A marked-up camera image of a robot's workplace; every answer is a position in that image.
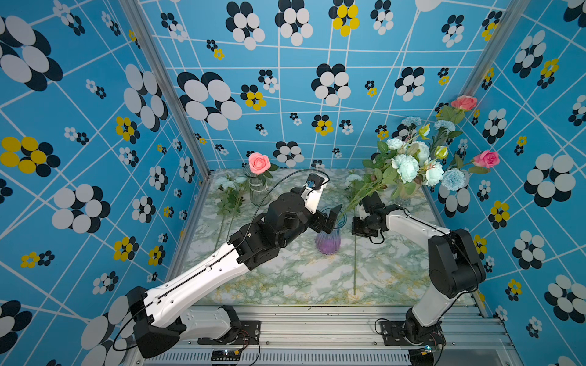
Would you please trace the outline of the purple blue glass vase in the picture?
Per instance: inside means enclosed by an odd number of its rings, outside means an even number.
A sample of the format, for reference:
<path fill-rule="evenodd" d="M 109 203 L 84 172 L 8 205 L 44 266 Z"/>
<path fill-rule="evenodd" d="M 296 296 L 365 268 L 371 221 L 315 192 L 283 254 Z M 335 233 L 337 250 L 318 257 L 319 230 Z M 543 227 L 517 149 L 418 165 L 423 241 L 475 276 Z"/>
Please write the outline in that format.
<path fill-rule="evenodd" d="M 337 223 L 334 225 L 331 233 L 321 232 L 317 234 L 315 246 L 321 254 L 331 256 L 339 252 L 341 246 L 340 231 L 346 226 L 346 222 L 347 216 L 343 214 L 337 219 Z"/>

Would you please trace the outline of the white blue flower bunch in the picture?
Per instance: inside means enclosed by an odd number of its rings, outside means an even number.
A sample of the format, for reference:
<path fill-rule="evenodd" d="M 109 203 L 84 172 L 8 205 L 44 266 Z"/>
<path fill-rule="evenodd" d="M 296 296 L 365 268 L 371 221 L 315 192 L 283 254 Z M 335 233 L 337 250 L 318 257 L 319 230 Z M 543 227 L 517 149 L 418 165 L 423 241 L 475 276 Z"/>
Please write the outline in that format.
<path fill-rule="evenodd" d="M 363 162 L 363 175 L 352 173 L 347 177 L 346 213 L 354 212 L 363 198 L 389 188 L 394 190 L 394 198 L 408 198 L 419 188 L 434 187 L 443 180 L 446 173 L 442 161 L 449 155 L 445 142 L 456 125 L 448 120 L 423 124 L 417 117 L 408 117 L 400 126 L 398 136 L 379 142 L 375 157 Z"/>

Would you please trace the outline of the clear ribbed glass vase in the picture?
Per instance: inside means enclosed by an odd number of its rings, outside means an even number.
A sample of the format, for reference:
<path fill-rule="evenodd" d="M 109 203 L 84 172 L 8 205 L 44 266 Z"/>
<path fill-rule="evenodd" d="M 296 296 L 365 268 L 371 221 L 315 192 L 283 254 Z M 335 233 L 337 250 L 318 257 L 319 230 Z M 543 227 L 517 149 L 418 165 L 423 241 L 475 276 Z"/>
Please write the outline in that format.
<path fill-rule="evenodd" d="M 246 165 L 243 167 L 244 175 L 247 178 L 247 184 L 249 188 L 250 202 L 257 207 L 265 205 L 265 195 L 268 192 L 267 188 L 267 177 L 263 173 L 257 175 L 250 170 L 250 166 Z"/>

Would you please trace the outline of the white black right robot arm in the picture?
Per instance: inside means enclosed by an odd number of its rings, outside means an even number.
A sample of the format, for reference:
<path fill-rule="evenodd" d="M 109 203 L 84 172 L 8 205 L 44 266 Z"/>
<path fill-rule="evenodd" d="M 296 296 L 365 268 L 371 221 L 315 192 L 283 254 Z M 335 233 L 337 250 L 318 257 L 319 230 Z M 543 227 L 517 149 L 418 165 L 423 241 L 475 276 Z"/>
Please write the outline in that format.
<path fill-rule="evenodd" d="M 364 198 L 353 218 L 352 234 L 372 239 L 387 231 L 405 236 L 428 254 L 431 285 L 407 311 L 404 322 L 404 337 L 419 345 L 440 329 L 441 318 L 460 296 L 477 291 L 486 272 L 468 231 L 429 224 L 404 207 L 383 204 L 377 195 Z"/>

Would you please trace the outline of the pink rose stem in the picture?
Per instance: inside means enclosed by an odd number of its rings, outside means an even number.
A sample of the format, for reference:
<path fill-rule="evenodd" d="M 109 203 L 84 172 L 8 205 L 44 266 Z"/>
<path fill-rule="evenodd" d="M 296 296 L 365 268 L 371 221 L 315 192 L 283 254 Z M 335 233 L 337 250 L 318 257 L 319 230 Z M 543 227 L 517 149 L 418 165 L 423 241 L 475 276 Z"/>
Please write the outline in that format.
<path fill-rule="evenodd" d="M 279 167 L 271 163 L 268 156 L 254 152 L 249 156 L 248 175 L 250 178 L 273 178 L 272 172 Z"/>

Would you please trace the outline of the white blue flower stem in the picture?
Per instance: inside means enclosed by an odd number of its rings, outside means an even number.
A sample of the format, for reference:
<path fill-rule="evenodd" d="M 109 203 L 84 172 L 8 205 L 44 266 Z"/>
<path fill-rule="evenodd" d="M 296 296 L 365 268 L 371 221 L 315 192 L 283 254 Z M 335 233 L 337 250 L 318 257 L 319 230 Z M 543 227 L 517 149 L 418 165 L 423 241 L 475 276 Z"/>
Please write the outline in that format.
<path fill-rule="evenodd" d="M 356 234 L 356 222 L 357 222 L 357 205 L 360 198 L 360 190 L 363 187 L 363 177 L 354 170 L 349 171 L 349 175 L 346 178 L 346 195 L 349 200 L 349 204 L 345 213 L 348 214 L 350 220 L 351 234 L 353 236 L 353 295 L 356 295 L 357 290 L 357 265 L 358 265 L 358 239 Z"/>

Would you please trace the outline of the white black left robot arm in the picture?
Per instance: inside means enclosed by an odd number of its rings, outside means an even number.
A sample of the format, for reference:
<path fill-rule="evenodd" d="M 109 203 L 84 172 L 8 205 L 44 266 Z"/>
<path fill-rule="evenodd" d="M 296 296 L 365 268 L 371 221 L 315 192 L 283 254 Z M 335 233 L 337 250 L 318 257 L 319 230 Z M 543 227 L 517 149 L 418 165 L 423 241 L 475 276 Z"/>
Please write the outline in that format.
<path fill-rule="evenodd" d="M 327 214 L 319 211 L 320 195 L 309 188 L 285 192 L 189 271 L 155 288 L 130 290 L 132 335 L 140 354 L 153 358 L 188 339 L 231 343 L 241 327 L 232 307 L 221 306 L 202 316 L 190 313 L 190 307 L 221 285 L 276 258 L 307 230 L 331 233 L 342 207 Z"/>

